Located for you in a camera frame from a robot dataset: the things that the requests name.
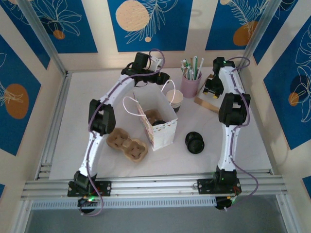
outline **bag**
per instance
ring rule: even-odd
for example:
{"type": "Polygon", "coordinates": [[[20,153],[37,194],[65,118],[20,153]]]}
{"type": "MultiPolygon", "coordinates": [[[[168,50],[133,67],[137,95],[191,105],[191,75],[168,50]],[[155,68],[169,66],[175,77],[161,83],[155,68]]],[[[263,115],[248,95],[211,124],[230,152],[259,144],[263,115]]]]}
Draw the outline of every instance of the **bag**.
{"type": "Polygon", "coordinates": [[[124,99],[123,106],[128,113],[139,116],[140,121],[144,125],[145,133],[149,138],[153,151],[172,144],[174,141],[178,117],[158,85],[153,83],[137,88],[137,90],[133,91],[133,94],[135,100],[130,97],[124,97],[124,99],[130,98],[136,101],[139,114],[130,113],[125,108],[124,99]],[[152,126],[149,121],[150,119],[148,120],[145,114],[148,110],[157,110],[165,123],[152,126]]]}

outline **ventilation grille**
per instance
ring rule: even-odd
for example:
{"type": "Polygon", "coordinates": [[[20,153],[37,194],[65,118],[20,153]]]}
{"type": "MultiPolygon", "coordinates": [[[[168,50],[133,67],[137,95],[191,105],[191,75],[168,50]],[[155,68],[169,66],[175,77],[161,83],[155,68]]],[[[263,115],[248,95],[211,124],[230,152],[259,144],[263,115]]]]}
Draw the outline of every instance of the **ventilation grille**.
{"type": "MultiPolygon", "coordinates": [[[[76,209],[77,200],[34,201],[32,210],[76,209]]],[[[215,197],[104,200],[104,209],[216,206],[215,197]]],[[[86,209],[99,208],[94,203],[86,209]]]]}

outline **metal rail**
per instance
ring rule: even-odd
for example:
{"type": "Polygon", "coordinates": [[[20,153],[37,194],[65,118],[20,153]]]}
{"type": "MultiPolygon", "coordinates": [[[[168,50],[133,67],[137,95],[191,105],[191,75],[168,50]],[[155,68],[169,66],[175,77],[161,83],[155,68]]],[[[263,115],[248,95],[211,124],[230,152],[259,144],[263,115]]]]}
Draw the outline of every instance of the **metal rail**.
{"type": "MultiPolygon", "coordinates": [[[[287,194],[287,189],[280,175],[271,175],[267,171],[250,171],[259,181],[256,195],[287,194]]],[[[197,179],[212,178],[213,173],[154,176],[105,178],[101,181],[112,182],[111,196],[107,198],[160,198],[160,197],[196,197],[199,195],[194,184],[197,179]]],[[[249,176],[238,173],[242,186],[242,194],[248,195],[255,189],[255,181],[249,176]]],[[[67,197],[68,182],[70,180],[39,179],[25,184],[22,200],[69,199],[67,197]]]]}

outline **paper cup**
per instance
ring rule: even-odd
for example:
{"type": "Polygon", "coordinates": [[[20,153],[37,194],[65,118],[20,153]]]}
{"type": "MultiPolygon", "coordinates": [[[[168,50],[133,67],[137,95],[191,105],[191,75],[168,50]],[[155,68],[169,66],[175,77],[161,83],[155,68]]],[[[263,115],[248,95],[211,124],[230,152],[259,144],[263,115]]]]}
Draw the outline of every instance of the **paper cup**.
{"type": "MultiPolygon", "coordinates": [[[[168,93],[166,94],[166,98],[168,99],[169,102],[172,101],[173,99],[173,95],[174,95],[174,90],[170,90],[168,91],[168,93]]],[[[171,103],[172,108],[174,109],[174,111],[177,113],[181,103],[183,101],[184,95],[183,93],[181,93],[181,91],[176,90],[175,92],[175,97],[171,103]]]]}

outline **bag handle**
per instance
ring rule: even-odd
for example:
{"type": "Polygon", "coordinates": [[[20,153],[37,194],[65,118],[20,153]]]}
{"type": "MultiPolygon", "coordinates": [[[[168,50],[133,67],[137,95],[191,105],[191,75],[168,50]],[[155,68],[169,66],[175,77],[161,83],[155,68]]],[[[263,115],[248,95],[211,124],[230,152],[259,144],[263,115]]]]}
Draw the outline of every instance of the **bag handle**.
{"type": "Polygon", "coordinates": [[[167,84],[169,81],[171,81],[171,82],[173,83],[173,86],[174,86],[174,94],[173,94],[172,101],[170,102],[170,105],[171,105],[172,102],[173,102],[173,100],[174,100],[174,98],[175,98],[175,93],[176,93],[176,86],[175,86],[174,81],[173,81],[172,79],[168,79],[168,80],[164,83],[164,85],[163,85],[161,91],[163,92],[163,89],[165,88],[166,84],[167,84]]]}
{"type": "Polygon", "coordinates": [[[126,96],[126,97],[123,98],[123,100],[122,100],[123,107],[124,107],[124,109],[125,109],[129,114],[134,115],[134,116],[138,116],[138,117],[146,117],[145,114],[135,114],[135,113],[131,113],[130,111],[128,111],[127,108],[125,107],[125,104],[124,104],[124,100],[125,100],[126,98],[129,98],[129,99],[131,99],[131,100],[134,100],[136,103],[138,103],[138,101],[135,100],[135,99],[133,99],[132,97],[129,97],[129,96],[126,96]]]}

